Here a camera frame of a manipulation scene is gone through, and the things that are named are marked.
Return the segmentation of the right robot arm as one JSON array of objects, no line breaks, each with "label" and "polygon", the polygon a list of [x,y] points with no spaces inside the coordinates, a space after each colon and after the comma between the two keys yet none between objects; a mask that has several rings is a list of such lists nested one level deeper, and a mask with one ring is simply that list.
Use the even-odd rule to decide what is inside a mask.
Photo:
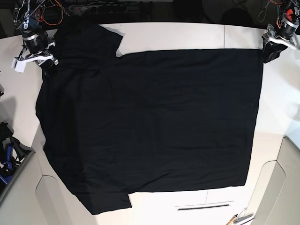
[{"label": "right robot arm", "polygon": [[[47,8],[58,7],[60,18],[56,23],[49,23],[44,18]],[[62,23],[65,9],[59,0],[18,0],[13,12],[13,24],[22,35],[22,50],[12,62],[16,72],[23,73],[26,65],[34,62],[40,68],[50,68],[58,65],[59,61],[50,52],[56,45],[54,39],[49,39],[41,23],[57,26]]]}]

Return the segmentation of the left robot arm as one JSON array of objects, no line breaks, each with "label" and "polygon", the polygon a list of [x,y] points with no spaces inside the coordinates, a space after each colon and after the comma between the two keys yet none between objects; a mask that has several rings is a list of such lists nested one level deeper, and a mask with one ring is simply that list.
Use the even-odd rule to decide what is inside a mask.
[{"label": "left robot arm", "polygon": [[287,48],[300,49],[296,31],[300,29],[300,2],[298,0],[271,1],[277,5],[277,18],[274,25],[268,24],[262,35],[263,63],[277,59]]}]

